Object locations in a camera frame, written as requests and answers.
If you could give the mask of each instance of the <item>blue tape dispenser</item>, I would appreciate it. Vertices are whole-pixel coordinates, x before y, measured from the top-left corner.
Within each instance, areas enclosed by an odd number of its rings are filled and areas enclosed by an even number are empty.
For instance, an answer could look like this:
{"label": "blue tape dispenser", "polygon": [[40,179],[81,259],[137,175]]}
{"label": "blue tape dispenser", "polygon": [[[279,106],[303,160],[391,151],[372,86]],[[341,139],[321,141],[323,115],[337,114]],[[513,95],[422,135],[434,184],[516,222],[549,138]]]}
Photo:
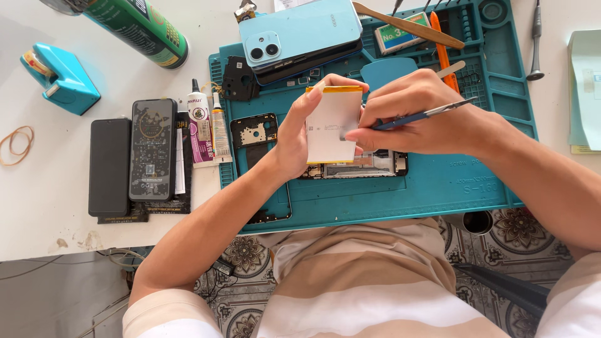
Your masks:
{"label": "blue tape dispenser", "polygon": [[83,115],[100,94],[73,53],[36,43],[21,56],[29,74],[46,89],[42,96],[76,115]]}

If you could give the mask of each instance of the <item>fingernail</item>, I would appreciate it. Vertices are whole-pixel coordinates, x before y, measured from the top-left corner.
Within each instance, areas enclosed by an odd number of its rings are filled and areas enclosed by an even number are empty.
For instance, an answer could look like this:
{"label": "fingernail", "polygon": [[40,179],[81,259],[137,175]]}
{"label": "fingernail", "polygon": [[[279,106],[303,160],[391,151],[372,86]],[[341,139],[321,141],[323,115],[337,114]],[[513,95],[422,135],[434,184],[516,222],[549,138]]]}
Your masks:
{"label": "fingernail", "polygon": [[324,88],[326,88],[326,83],[324,81],[320,81],[315,86],[313,86],[313,89],[309,93],[307,93],[307,98],[309,99],[309,101],[315,100],[320,93],[323,93]]}

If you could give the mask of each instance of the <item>phone camera module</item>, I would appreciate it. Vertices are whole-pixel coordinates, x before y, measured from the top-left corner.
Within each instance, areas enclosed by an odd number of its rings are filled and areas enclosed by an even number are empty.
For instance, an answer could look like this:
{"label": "phone camera module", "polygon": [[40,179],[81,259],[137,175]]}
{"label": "phone camera module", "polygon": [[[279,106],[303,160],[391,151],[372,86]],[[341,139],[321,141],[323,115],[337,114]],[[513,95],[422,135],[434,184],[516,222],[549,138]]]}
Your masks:
{"label": "phone camera module", "polygon": [[265,52],[267,52],[267,54],[268,54],[269,56],[271,56],[271,57],[272,57],[272,56],[274,56],[274,55],[276,55],[276,54],[278,53],[278,51],[279,51],[279,47],[278,47],[278,45],[275,45],[275,44],[273,44],[273,43],[270,43],[270,44],[269,44],[269,45],[267,45],[267,47],[265,48]]}
{"label": "phone camera module", "polygon": [[263,50],[261,50],[260,48],[253,48],[251,50],[251,58],[253,58],[255,60],[259,60],[262,57],[263,57]]}

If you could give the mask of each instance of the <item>black smartphone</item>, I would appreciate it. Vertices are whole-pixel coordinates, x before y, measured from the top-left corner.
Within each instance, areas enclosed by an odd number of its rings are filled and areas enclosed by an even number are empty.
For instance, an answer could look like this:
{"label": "black smartphone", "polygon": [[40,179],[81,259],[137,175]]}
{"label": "black smartphone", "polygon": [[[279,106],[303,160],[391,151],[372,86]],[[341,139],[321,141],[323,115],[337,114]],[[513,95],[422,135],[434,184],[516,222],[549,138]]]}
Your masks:
{"label": "black smartphone", "polygon": [[90,194],[88,214],[94,217],[127,215],[131,121],[96,120],[90,133]]}
{"label": "black smartphone", "polygon": [[269,69],[263,69],[257,73],[254,69],[255,77],[260,85],[267,85],[275,81],[289,78],[293,75],[302,73],[306,70],[313,69],[335,61],[340,58],[348,57],[363,49],[363,41],[361,39],[338,45],[320,51],[311,53],[310,55],[297,56],[292,62],[273,65]]}
{"label": "black smartphone", "polygon": [[129,198],[168,201],[175,192],[175,114],[172,99],[140,100],[132,107]]}

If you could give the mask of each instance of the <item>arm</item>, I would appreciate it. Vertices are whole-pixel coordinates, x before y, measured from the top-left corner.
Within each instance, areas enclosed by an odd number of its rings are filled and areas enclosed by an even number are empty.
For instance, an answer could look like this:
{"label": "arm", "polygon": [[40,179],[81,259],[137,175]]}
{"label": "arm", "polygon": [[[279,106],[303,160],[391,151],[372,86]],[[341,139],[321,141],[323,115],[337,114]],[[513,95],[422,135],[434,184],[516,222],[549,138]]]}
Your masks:
{"label": "arm", "polygon": [[577,259],[601,251],[601,177],[474,105],[390,131],[384,122],[462,100],[431,70],[419,70],[370,94],[359,129],[346,138],[376,148],[425,154],[464,153],[482,160]]}
{"label": "arm", "polygon": [[160,290],[192,291],[196,279],[211,267],[263,203],[307,169],[305,119],[319,104],[326,85],[361,85],[368,90],[359,81],[328,75],[301,95],[279,127],[278,144],[247,173],[176,224],[140,264],[130,306]]}

